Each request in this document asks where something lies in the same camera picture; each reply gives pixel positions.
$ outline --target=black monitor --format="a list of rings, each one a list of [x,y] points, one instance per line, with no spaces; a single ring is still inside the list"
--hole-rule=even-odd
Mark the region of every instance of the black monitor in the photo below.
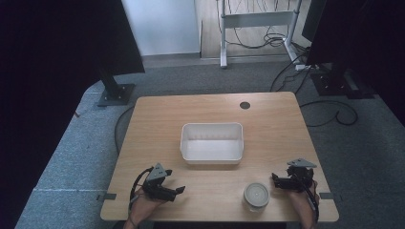
[[[143,71],[121,1],[0,0],[0,228],[15,227],[86,90],[103,77],[119,96],[113,75]]]
[[[405,2],[395,0],[311,1],[306,64],[329,70],[311,76],[320,95],[365,98],[375,91],[405,124],[403,9]]]

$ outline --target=white plastic container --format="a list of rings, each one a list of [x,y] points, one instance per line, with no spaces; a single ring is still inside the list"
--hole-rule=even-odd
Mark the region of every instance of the white plastic container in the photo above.
[[[188,164],[238,164],[244,153],[240,123],[188,123],[182,127],[181,154]]]

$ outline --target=black cable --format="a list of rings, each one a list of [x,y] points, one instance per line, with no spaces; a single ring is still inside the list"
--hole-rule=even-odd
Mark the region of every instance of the black cable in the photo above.
[[[295,49],[299,52],[299,53],[308,53],[309,52],[309,49],[310,49],[310,47],[303,47],[303,46],[300,46],[300,45],[298,45],[297,43],[295,43],[295,42],[293,42],[293,41],[291,41],[291,44],[295,47]]]
[[[297,91],[295,91],[295,94],[298,94],[298,92],[300,92],[301,88],[302,88],[303,85],[304,85],[304,82],[307,80],[307,77],[308,77],[309,72],[310,72],[311,69],[312,69],[312,67],[310,67],[310,68],[308,69],[307,73],[306,73],[305,76],[304,76],[303,81],[301,81],[300,86],[298,87]]]
[[[283,84],[281,85],[281,87],[279,89],[276,90],[276,92],[280,92],[280,90],[282,90],[284,88],[284,86],[286,86],[287,83],[289,82],[293,82],[295,81],[295,78],[301,74],[301,72],[303,72],[304,70],[298,71],[297,73],[295,73],[294,75],[289,75],[286,76],[283,80]]]
[[[129,194],[129,206],[128,206],[128,208],[130,210],[131,210],[132,204],[136,200],[134,198],[135,197],[135,189],[137,188],[140,179],[143,177],[144,174],[152,172],[153,169],[154,169],[153,166],[151,168],[149,168],[149,169],[145,169],[142,173],[140,173],[140,175],[137,177],[137,179],[135,179],[134,184],[132,185],[131,193]]]
[[[265,5],[263,5],[263,9],[262,9],[262,7],[260,7],[259,0],[256,0],[256,3],[257,3],[257,6],[259,7],[260,11],[265,12]]]
[[[265,11],[267,11],[267,3],[265,0],[262,0],[262,5],[263,5],[263,9],[265,9]]]
[[[241,5],[241,3],[242,3],[242,0],[239,1],[238,6],[236,7],[235,13],[238,11],[238,8]]]
[[[356,111],[353,107],[351,107],[349,104],[346,104],[346,103],[343,103],[343,102],[339,102],[339,101],[334,101],[334,100],[319,100],[319,101],[313,101],[313,102],[309,102],[309,103],[300,105],[300,108],[303,108],[303,107],[306,107],[306,106],[309,106],[309,105],[312,105],[312,104],[320,104],[320,103],[328,103],[328,104],[338,105],[338,106],[341,106],[341,107],[344,107],[344,108],[348,109],[349,111],[351,111],[351,112],[354,114],[354,119],[353,119],[353,121],[351,121],[351,122],[343,122],[343,121],[341,121],[340,118],[339,118],[339,113],[340,113],[340,112],[336,112],[336,114],[333,116],[333,118],[331,118],[331,119],[328,120],[327,122],[324,122],[324,123],[321,123],[321,124],[317,124],[317,125],[307,125],[307,127],[320,127],[320,126],[324,126],[324,125],[329,124],[329,123],[332,122],[333,120],[336,120],[337,123],[339,123],[339,124],[341,124],[341,125],[344,125],[344,126],[351,126],[351,125],[353,125],[354,123],[356,123],[357,120],[358,120],[358,113],[357,113],[357,111]]]
[[[227,1],[227,5],[228,5],[229,13],[232,13],[232,9],[230,8],[229,0]],[[218,6],[218,0],[217,0],[217,21],[218,21],[218,28],[220,30],[220,33],[223,33],[223,31],[221,29],[221,23],[220,23],[220,9],[219,9],[219,6]],[[259,46],[245,45],[241,41],[241,39],[239,38],[239,35],[236,32],[236,28],[234,28],[233,30],[235,31],[235,35],[236,35],[236,38],[238,39],[239,43],[229,42],[227,40],[225,40],[225,42],[227,44],[229,44],[229,45],[238,45],[238,46],[242,46],[242,47],[247,48],[247,49],[261,49],[262,47],[267,46],[267,45],[270,45],[271,47],[282,46],[286,36],[281,34],[281,33],[277,33],[277,32],[269,32],[270,28],[271,27],[268,27],[268,29],[266,31],[266,34],[264,36],[265,43],[263,45],[259,45]]]
[[[300,182],[301,186],[305,189],[308,197],[309,197],[309,201],[310,201],[310,205],[312,210],[315,212],[315,222],[318,222],[319,219],[319,207],[318,207],[318,203],[316,202],[316,198],[315,195],[310,191],[310,189],[307,187],[307,185],[304,184],[304,182],[298,178],[298,176],[296,176],[295,174],[292,175],[293,177],[296,178],[296,180],[298,180],[298,182]]]
[[[274,11],[277,11],[278,0],[274,0]]]
[[[283,68],[283,69],[276,75],[276,77],[274,78],[273,82],[272,82],[271,85],[270,85],[270,92],[273,90],[274,83],[277,81],[277,79],[280,77],[280,75],[281,75],[292,63],[294,63],[295,60],[297,60],[297,59],[300,58],[301,56],[302,56],[302,54],[298,55],[295,59],[293,59],[291,62],[289,62],[289,64],[288,64],[285,68]]]
[[[116,149],[117,149],[117,154],[118,154],[118,155],[119,155],[119,152],[120,152],[120,149],[118,148],[118,142],[117,142],[117,129],[118,129],[118,124],[119,124],[120,120],[122,119],[122,117],[123,117],[126,113],[128,113],[129,111],[131,111],[131,110],[134,109],[134,108],[135,108],[135,106],[132,106],[132,107],[128,108],[125,112],[123,112],[123,113],[119,116],[119,118],[118,118],[118,120],[117,120],[117,123],[116,123],[116,127],[114,128],[114,142],[116,143]]]

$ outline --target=computer monitor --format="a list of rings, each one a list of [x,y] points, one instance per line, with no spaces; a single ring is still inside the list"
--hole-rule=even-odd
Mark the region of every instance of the computer monitor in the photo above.
[[[375,90],[405,125],[403,9],[405,1],[311,1],[303,29],[312,42],[306,64],[331,66],[311,76],[320,95],[364,98]]]

